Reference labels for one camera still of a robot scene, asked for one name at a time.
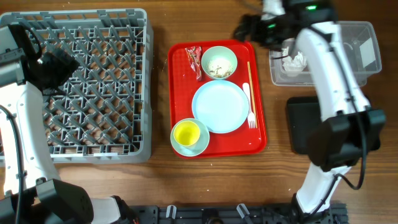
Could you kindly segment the white paper napkin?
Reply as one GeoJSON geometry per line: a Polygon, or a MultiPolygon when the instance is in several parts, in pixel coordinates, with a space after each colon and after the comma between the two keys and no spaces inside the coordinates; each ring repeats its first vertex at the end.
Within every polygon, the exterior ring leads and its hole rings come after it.
{"type": "Polygon", "coordinates": [[[290,77],[295,77],[307,67],[307,58],[300,51],[292,58],[289,56],[289,47],[282,49],[282,66],[290,77]]]}

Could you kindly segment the pale green bowl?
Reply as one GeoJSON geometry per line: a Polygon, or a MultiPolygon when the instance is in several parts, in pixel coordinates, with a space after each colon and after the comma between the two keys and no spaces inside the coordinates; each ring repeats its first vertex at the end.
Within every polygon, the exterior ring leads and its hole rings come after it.
{"type": "Polygon", "coordinates": [[[225,80],[236,71],[238,59],[231,49],[214,46],[207,49],[201,56],[201,66],[209,78],[225,80]]]}

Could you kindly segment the red snack wrapper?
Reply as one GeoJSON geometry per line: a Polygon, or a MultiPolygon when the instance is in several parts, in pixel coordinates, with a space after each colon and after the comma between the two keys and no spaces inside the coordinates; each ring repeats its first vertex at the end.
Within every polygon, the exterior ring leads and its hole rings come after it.
{"type": "Polygon", "coordinates": [[[199,82],[202,79],[201,74],[201,53],[202,49],[200,46],[186,47],[190,68],[194,71],[196,80],[199,82]]]}

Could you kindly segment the large pale blue plate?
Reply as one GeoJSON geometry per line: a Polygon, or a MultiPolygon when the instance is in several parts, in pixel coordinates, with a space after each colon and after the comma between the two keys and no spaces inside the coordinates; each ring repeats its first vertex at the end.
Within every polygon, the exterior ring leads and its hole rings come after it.
{"type": "Polygon", "coordinates": [[[249,113],[248,98],[233,82],[213,80],[194,94],[192,113],[210,132],[230,133],[244,124],[249,113]]]}

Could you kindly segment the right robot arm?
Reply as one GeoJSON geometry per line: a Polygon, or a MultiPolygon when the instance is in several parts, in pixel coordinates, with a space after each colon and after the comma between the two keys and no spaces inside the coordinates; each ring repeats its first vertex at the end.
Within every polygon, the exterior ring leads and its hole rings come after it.
{"type": "Polygon", "coordinates": [[[386,122],[383,110],[373,109],[357,84],[333,5],[330,1],[264,1],[262,8],[241,17],[233,36],[275,51],[281,50],[284,40],[294,39],[307,58],[321,123],[307,139],[311,163],[289,212],[271,212],[271,217],[287,223],[324,220],[334,190],[355,165],[361,170],[352,189],[362,187],[367,155],[379,148],[386,122]]]}

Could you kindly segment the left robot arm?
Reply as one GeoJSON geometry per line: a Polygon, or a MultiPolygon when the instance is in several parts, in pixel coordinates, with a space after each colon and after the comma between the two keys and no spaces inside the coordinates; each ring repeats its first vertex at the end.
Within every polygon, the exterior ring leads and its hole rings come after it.
{"type": "Polygon", "coordinates": [[[1,27],[2,223],[139,222],[120,197],[91,198],[82,187],[62,181],[50,157],[43,92],[58,89],[78,66],[62,49],[43,52],[26,26],[1,27]]]}

